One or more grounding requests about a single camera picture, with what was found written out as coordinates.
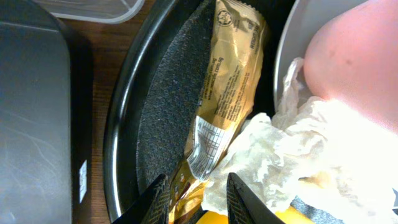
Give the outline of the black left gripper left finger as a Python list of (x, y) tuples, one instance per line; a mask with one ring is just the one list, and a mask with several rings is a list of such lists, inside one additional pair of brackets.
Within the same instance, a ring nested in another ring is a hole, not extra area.
[(160, 174), (113, 224), (168, 224), (170, 184)]

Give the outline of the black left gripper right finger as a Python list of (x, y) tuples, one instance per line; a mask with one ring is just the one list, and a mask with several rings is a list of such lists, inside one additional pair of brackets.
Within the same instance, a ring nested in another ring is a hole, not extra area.
[(229, 224), (284, 224), (235, 173), (228, 174), (227, 207)]

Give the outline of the white tissue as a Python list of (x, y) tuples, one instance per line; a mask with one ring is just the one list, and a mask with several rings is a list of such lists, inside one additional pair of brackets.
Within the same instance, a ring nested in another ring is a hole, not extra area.
[(338, 101), (303, 100), (296, 58), (274, 116), (255, 115), (210, 175), (201, 203), (226, 214), (233, 172), (273, 212), (289, 206), (315, 223), (396, 223), (397, 134)]

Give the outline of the gold snack wrapper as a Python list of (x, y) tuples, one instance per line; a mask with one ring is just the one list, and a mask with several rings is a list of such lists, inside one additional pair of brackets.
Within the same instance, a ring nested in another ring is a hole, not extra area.
[(169, 223), (200, 208), (208, 178), (252, 111), (268, 26), (254, 7), (217, 0), (210, 61), (184, 152), (170, 186)]

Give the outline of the pink plastic cup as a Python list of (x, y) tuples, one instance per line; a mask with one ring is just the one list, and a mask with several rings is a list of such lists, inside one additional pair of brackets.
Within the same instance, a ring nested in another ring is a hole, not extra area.
[(310, 91), (397, 132), (397, 0), (366, 1), (328, 21), (304, 61)]

